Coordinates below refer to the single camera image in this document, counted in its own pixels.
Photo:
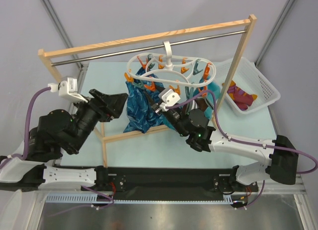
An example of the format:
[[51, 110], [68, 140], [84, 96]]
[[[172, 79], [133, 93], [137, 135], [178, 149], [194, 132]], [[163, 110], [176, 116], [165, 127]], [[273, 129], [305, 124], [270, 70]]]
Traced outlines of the brown grey sock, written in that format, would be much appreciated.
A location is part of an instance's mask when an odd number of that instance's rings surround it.
[[199, 97], [184, 105], [182, 113], [187, 114], [193, 109], [200, 109], [204, 112], [204, 115], [207, 118], [211, 119], [214, 111], [214, 105], [207, 97]]

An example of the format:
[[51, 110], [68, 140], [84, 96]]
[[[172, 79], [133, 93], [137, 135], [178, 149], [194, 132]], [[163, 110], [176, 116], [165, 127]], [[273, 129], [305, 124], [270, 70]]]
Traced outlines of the white round clip hanger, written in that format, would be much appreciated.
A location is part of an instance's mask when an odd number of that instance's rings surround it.
[[201, 88], [210, 84], [217, 74], [213, 62], [200, 57], [172, 54], [169, 41], [164, 41], [164, 54], [145, 52], [133, 56], [124, 73], [126, 81], [160, 82], [169, 85]]

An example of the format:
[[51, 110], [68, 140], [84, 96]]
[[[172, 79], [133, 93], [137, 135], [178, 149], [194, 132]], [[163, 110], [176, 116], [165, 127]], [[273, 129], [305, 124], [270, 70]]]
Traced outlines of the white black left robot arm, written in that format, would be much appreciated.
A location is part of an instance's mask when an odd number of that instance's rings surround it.
[[30, 192], [39, 189], [81, 189], [82, 186], [105, 190], [109, 186], [108, 170], [63, 167], [48, 164], [63, 154], [78, 154], [97, 123], [110, 122], [123, 112], [127, 93], [104, 94], [92, 89], [91, 97], [79, 96], [73, 101], [75, 114], [64, 109], [39, 117], [38, 126], [30, 129], [27, 112], [22, 154], [0, 158], [0, 188], [4, 191]]

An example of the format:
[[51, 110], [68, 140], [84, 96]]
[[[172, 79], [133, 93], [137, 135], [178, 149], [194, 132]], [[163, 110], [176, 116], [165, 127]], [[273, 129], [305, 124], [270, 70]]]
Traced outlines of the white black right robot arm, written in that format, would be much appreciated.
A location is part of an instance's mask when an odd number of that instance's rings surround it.
[[229, 185], [233, 190], [241, 191], [245, 186], [268, 179], [284, 185], [296, 183], [299, 155], [287, 137], [278, 135], [274, 140], [230, 137], [220, 128], [210, 126], [201, 109], [184, 113], [180, 108], [172, 108], [180, 97], [171, 89], [159, 95], [161, 102], [154, 101], [149, 95], [146, 97], [152, 110], [162, 114], [180, 136], [187, 138], [186, 143], [195, 151], [230, 153], [255, 161], [232, 168]]

